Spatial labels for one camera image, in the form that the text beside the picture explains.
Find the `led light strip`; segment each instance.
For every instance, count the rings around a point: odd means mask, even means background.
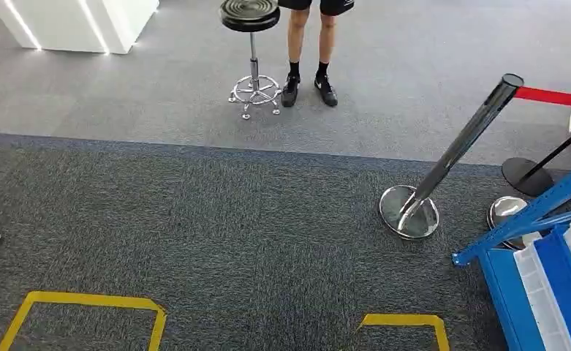
[[[27,34],[27,37],[29,37],[29,40],[31,40],[31,43],[33,44],[33,46],[37,50],[41,50],[42,46],[39,44],[37,39],[35,39],[33,32],[31,32],[31,29],[29,29],[29,27],[27,26],[27,23],[25,23],[25,20],[23,20],[23,16],[21,16],[20,13],[18,13],[18,11],[16,10],[16,7],[14,7],[14,3],[12,2],[12,0],[5,0],[5,4],[7,5],[7,8],[10,9],[10,12],[12,13],[12,15],[14,15],[14,17],[16,17],[16,21],[18,22],[18,24],[20,24],[20,26],[23,27],[25,34]]]
[[[102,32],[100,31],[100,28],[98,28],[98,25],[96,24],[94,14],[91,13],[89,6],[87,6],[87,1],[86,0],[78,0],[78,3],[80,4],[80,7],[83,9],[83,12],[85,13],[85,17],[87,17],[87,21],[89,22],[89,25],[91,26],[91,30],[94,31],[96,38],[98,38],[98,41],[100,42],[100,46],[102,46],[102,49],[105,51],[105,55],[108,55],[110,53],[109,47],[107,46],[107,43],[105,42],[105,38],[102,36]]]

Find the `chrome stool base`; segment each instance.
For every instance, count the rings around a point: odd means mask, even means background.
[[[241,78],[233,86],[229,95],[229,102],[242,102],[242,119],[251,118],[249,107],[271,103],[272,114],[280,115],[281,110],[276,98],[281,94],[279,84],[273,78],[259,74],[259,64],[255,56],[255,36],[251,33],[251,75]]]
[[[229,102],[242,102],[244,104],[242,118],[250,119],[251,115],[248,114],[249,107],[251,105],[264,105],[272,103],[273,115],[281,114],[279,109],[279,104],[276,102],[276,98],[281,94],[281,89],[279,84],[273,79],[265,75],[257,76],[257,89],[253,88],[253,77],[248,75],[240,79],[229,95]]]

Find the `gray carpet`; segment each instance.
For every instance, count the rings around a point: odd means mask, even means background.
[[[220,3],[161,0],[126,56],[22,50],[0,21],[0,132],[436,161],[504,73],[571,92],[571,0],[360,0],[337,25],[339,106],[311,84],[315,4],[297,105],[243,121],[227,96],[249,73],[249,38],[223,27]],[[287,16],[257,35],[260,71],[279,82]],[[464,161],[542,159],[570,110],[515,101]],[[571,169],[571,148],[552,167]]]
[[[452,350],[504,350],[477,265],[450,253],[513,193],[459,165],[442,223],[407,242],[375,206],[428,162],[0,135],[0,340],[26,293],[147,297],[161,350],[433,350],[431,328],[364,328],[366,313],[437,314]],[[13,350],[144,350],[153,312],[37,304]]]

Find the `stanchion base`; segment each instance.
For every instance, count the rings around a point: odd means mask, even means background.
[[[379,203],[382,221],[395,233],[406,240],[419,240],[430,236],[438,227],[439,214],[431,199],[423,201],[418,210],[406,221],[401,230],[398,229],[401,219],[400,210],[414,194],[416,188],[407,185],[393,186],[387,189]]]
[[[506,222],[527,205],[528,203],[519,197],[503,196],[496,199],[496,201],[492,203],[488,215],[485,216],[488,220],[488,226],[490,229],[494,229],[501,223]],[[503,241],[502,244],[514,250],[522,250],[526,247],[522,237]]]
[[[554,186],[554,181],[550,173],[542,168],[529,178],[520,182],[522,176],[529,172],[536,164],[537,163],[530,159],[513,157],[502,164],[502,175],[514,189],[528,196],[537,197]]]

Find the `black sock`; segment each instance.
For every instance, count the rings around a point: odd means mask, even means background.
[[[317,73],[315,74],[315,79],[316,80],[324,79],[324,76],[327,75],[326,72],[327,70],[328,70],[328,64],[320,62],[319,66],[317,67]]]
[[[292,77],[300,77],[300,71],[298,67],[300,66],[300,62],[290,62],[290,73],[289,76]]]

